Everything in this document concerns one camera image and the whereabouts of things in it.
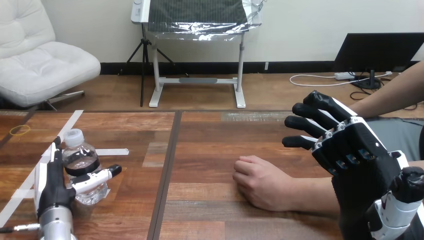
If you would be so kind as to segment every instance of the bottle cap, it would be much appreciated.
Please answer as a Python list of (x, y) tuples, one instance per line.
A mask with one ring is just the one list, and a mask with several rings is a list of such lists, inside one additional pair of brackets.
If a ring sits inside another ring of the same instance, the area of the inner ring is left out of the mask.
[(74, 148), (77, 147), (84, 142), (83, 131), (80, 129), (74, 128), (71, 129), (63, 135), (66, 146)]

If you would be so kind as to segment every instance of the monitor stand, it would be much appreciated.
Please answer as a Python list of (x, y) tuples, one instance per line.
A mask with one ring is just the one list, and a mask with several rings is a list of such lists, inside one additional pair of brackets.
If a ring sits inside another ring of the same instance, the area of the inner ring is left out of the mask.
[(352, 82), (352, 85), (361, 89), (369, 89), (369, 90), (374, 90), (374, 89), (379, 89), (381, 88), (381, 82), (380, 80), (378, 80), (376, 77), (376, 72), (374, 70), (370, 70), (369, 71), (369, 79), (368, 80), (364, 80), (364, 81), (357, 81), (357, 80), (361, 80), (361, 79), (366, 79), (368, 78), (367, 76), (361, 76), (359, 78), (355, 77), (355, 79), (351, 79), (349, 81), (357, 81), (357, 82)]

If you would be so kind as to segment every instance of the wooden table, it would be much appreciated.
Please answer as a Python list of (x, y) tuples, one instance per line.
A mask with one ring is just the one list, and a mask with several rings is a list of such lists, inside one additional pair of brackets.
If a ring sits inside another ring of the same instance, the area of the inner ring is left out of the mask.
[[(123, 171), (108, 182), (109, 195), (94, 207), (74, 207), (80, 240), (330, 239), (337, 222), (299, 212), (251, 206), (232, 179), (239, 156), (257, 155), (293, 177), (328, 177), (308, 151), (284, 148), (286, 111), (84, 112), (74, 128), (98, 149), (127, 148), (128, 156), (102, 156)], [(71, 113), (37, 112), (31, 131), (0, 148), (0, 207), (25, 180)], [(7, 226), (36, 222), (24, 199)], [(0, 239), (36, 239), (35, 233)]]
[(0, 110), (0, 147), (11, 137), (11, 135), (9, 135), (9, 131), (12, 128), (26, 122), (27, 116), (30, 117), (31, 114), (28, 114), (26, 111)]

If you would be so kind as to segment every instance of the forearm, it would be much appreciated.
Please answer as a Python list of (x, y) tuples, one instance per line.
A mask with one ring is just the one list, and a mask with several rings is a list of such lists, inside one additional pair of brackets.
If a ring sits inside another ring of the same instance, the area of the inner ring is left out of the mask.
[(350, 108), (363, 118), (404, 109), (424, 100), (424, 61), (408, 68), (370, 96)]
[(298, 196), (295, 211), (340, 214), (340, 206), (334, 193), (331, 177), (296, 178)]

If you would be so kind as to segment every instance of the robotic hand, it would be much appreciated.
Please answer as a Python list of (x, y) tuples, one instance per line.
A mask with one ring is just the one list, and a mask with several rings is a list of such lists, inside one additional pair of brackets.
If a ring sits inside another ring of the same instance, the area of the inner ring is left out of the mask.
[(77, 194), (86, 192), (121, 173), (120, 165), (84, 174), (72, 179), (66, 188), (61, 139), (51, 144), (50, 162), (35, 168), (34, 203), (39, 223), (4, 227), (0, 233), (39, 230), (40, 240), (77, 240), (74, 236), (71, 204)]
[(388, 152), (362, 117), (332, 97), (313, 91), (292, 111), (298, 116), (287, 117), (285, 125), (312, 137), (289, 136), (282, 143), (311, 150), (333, 175), (343, 238), (394, 240), (402, 235), (424, 198), (424, 171), (401, 171), (397, 159), (405, 158), (403, 153)]

